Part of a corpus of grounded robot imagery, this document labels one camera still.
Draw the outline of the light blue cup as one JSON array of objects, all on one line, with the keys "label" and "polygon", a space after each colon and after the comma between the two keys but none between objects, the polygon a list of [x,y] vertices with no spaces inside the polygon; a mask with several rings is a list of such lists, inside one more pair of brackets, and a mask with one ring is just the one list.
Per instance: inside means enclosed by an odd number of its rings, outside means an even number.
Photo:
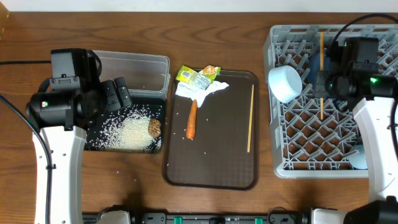
[{"label": "light blue cup", "polygon": [[348,156],[349,163],[355,169],[367,170],[366,156],[364,152],[364,146],[362,144],[355,145],[349,150],[350,155]]}]

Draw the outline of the orange carrot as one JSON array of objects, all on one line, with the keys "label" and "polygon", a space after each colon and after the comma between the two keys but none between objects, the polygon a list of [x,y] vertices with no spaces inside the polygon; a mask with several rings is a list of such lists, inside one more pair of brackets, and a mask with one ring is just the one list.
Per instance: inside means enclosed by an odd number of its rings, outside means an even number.
[{"label": "orange carrot", "polygon": [[188,139],[193,139],[195,137],[197,108],[198,108],[197,100],[194,100],[187,121],[186,137]]}]

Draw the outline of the wooden chopstick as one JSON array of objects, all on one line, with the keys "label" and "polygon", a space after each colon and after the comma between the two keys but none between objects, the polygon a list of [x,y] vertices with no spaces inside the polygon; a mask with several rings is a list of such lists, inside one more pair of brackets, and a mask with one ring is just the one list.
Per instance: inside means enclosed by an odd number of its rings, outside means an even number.
[{"label": "wooden chopstick", "polygon": [[[324,69],[324,33],[320,32],[320,71]],[[320,98],[320,119],[323,121],[324,98]]]},{"label": "wooden chopstick", "polygon": [[251,152],[251,133],[252,133],[253,104],[254,104],[254,85],[252,85],[252,88],[251,88],[251,103],[250,103],[250,113],[249,113],[247,153]]}]

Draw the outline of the brown mushroom food scrap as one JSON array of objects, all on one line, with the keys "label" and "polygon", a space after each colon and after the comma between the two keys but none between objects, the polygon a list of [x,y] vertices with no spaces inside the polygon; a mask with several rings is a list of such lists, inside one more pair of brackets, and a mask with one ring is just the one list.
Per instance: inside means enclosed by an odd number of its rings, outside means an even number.
[{"label": "brown mushroom food scrap", "polygon": [[153,138],[157,138],[161,135],[161,127],[162,127],[162,124],[158,119],[151,118],[149,120],[148,133]]}]

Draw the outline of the light blue rice bowl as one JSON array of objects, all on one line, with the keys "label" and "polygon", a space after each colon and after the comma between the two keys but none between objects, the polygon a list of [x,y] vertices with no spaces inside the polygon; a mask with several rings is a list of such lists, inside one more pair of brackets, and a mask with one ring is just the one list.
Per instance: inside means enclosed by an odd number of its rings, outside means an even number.
[{"label": "light blue rice bowl", "polygon": [[302,92],[300,75],[289,65],[272,68],[269,71],[268,84],[273,95],[282,103],[291,102]]}]

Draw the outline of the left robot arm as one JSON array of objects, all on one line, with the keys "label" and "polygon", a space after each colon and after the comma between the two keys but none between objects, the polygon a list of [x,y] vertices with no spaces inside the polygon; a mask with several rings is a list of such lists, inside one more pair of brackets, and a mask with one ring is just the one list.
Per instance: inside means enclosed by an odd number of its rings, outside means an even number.
[{"label": "left robot arm", "polygon": [[86,49],[51,51],[52,77],[27,103],[37,159],[35,223],[83,223],[81,168],[88,126],[131,106],[124,78],[100,81],[102,63]]}]

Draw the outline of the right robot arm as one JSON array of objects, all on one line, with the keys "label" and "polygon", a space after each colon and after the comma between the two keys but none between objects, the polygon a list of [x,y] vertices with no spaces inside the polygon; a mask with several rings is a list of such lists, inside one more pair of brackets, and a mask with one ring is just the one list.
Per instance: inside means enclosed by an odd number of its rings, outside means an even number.
[{"label": "right robot arm", "polygon": [[327,70],[317,72],[314,95],[345,101],[362,138],[369,176],[369,202],[350,212],[311,211],[312,223],[397,223],[397,78],[378,73],[379,41],[333,39]]}]

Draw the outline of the dark blue plate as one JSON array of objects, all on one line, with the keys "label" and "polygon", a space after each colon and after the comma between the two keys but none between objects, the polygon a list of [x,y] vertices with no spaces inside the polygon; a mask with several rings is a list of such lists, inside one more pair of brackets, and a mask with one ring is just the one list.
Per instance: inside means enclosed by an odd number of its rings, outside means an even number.
[{"label": "dark blue plate", "polygon": [[[330,57],[324,56],[324,67],[323,70],[327,71],[330,69]],[[308,68],[310,69],[309,74],[307,75],[307,80],[312,85],[315,84],[316,74],[320,70],[320,51],[316,51],[309,59]]]}]

